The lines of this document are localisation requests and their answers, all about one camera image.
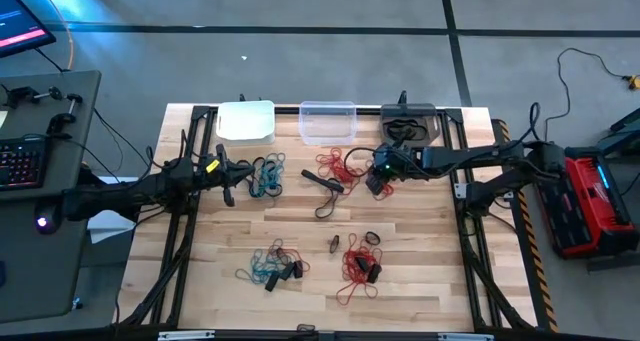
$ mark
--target yellow warning tape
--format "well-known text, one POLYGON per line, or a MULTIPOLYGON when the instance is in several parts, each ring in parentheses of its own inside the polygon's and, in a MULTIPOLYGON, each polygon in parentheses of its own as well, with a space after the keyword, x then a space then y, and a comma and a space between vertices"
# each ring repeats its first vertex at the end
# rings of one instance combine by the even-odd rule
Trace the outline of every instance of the yellow warning tape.
MULTIPOLYGON (((507 125, 500 121, 500 127, 502 128, 502 134, 505 141, 510 141, 509 129, 507 125)), ((522 219, 524 220, 524 226, 527 230, 527 236, 529 238, 529 244, 531 247, 531 254, 533 254, 533 263, 536 268, 536 275, 538 276, 538 282, 540 284, 540 290, 542 291, 542 300, 545 303, 547 317, 549 319, 549 327, 551 331, 558 332, 558 323, 556 322, 556 314, 553 312, 553 306, 551 304, 551 294, 549 292, 549 286, 547 285, 547 278, 544 276, 544 269, 542 267, 542 257, 538 251, 536 244, 536 236, 533 232, 533 224, 529 218, 529 209, 527 208, 527 200, 522 191, 518 191, 518 200, 520 201, 520 210, 522 211, 522 219)))

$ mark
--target floor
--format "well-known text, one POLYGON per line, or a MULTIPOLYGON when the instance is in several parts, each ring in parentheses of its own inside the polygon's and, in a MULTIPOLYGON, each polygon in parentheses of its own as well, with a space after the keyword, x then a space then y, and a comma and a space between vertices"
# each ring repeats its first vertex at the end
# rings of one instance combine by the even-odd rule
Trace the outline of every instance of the floor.
MULTIPOLYGON (((76 28, 74 69, 102 71, 98 109, 138 148, 156 144, 167 103, 232 101, 239 93, 279 103, 383 104, 406 89, 409 102, 487 106, 519 135, 529 127, 531 103, 541 104, 541 119, 566 109, 556 63, 563 49, 596 52, 614 72, 640 69, 640 0, 450 1, 54 0, 76 28)), ((66 64, 69 44, 56 13, 46 0, 25 2, 59 30, 59 42, 43 51, 66 64)), ((572 110, 550 123, 549 139, 591 145, 636 108, 640 94, 590 57, 567 53, 562 62, 572 110)), ((53 71, 35 52, 0 60, 2 76, 53 71)), ((88 146, 117 164, 117 148, 100 125, 88 146)), ((130 150, 125 160, 119 175, 142 172, 130 150)), ((623 171, 616 175, 626 187, 635 170, 623 171)), ((583 262, 559 260, 534 220, 560 330, 637 338, 640 269, 589 275, 583 262)), ((87 289, 111 292, 96 285, 87 289)), ((56 327, 108 323, 112 297, 87 307, 87 321, 66 317, 56 327)), ((2 325, 0 332, 24 326, 2 325)))

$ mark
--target computer monitor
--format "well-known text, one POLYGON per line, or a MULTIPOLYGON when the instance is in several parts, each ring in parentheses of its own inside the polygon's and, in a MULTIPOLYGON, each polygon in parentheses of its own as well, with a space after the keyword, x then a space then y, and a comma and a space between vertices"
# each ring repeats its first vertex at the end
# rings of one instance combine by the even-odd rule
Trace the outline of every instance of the computer monitor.
POLYGON ((0 58, 56 42, 21 0, 0 0, 0 58))

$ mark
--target black desk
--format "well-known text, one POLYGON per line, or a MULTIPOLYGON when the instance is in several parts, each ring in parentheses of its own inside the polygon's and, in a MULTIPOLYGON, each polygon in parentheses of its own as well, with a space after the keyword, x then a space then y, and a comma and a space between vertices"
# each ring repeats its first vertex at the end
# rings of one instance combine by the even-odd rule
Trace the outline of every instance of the black desk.
MULTIPOLYGON (((84 145, 100 83, 98 71, 69 72, 1 78, 7 88, 31 86, 46 92, 50 86, 63 94, 76 93, 77 122, 64 129, 84 145)), ((0 92, 0 103, 6 96, 0 92)), ((69 101, 43 99, 40 105, 20 104, 10 110, 0 128, 0 139, 44 134, 51 117, 69 110, 69 101)), ((0 260, 7 280, 0 287, 0 322, 57 316, 71 310, 87 222, 65 222, 53 235, 41 235, 34 226, 33 197, 54 195, 75 186, 83 150, 77 145, 53 141, 44 187, 36 190, 0 192, 0 260)))

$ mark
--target computer mouse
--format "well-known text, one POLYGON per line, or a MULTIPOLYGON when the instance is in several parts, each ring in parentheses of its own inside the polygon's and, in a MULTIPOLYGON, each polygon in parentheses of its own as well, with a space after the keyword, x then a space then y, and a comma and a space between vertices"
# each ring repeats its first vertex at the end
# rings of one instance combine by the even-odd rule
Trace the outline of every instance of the computer mouse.
POLYGON ((50 235, 58 230, 62 222, 60 205, 54 201, 38 201, 33 218, 36 229, 43 235, 50 235))

